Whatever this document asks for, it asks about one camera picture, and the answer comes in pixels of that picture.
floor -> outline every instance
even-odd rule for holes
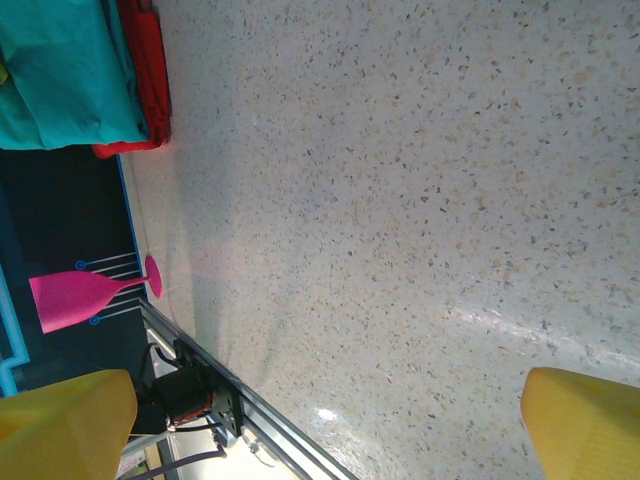
[[[640,385],[640,5],[156,0],[159,308],[362,479],[542,478],[534,366]]]

teal cushion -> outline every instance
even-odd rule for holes
[[[0,4],[0,148],[148,140],[115,0]]]

yellow object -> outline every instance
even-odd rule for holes
[[[4,66],[4,63],[0,62],[0,86],[4,85],[4,82],[9,78],[9,72],[7,71],[7,67]]]
[[[0,399],[0,478],[113,480],[137,408],[124,370]]]
[[[534,368],[521,407],[548,480],[640,478],[639,388]]]

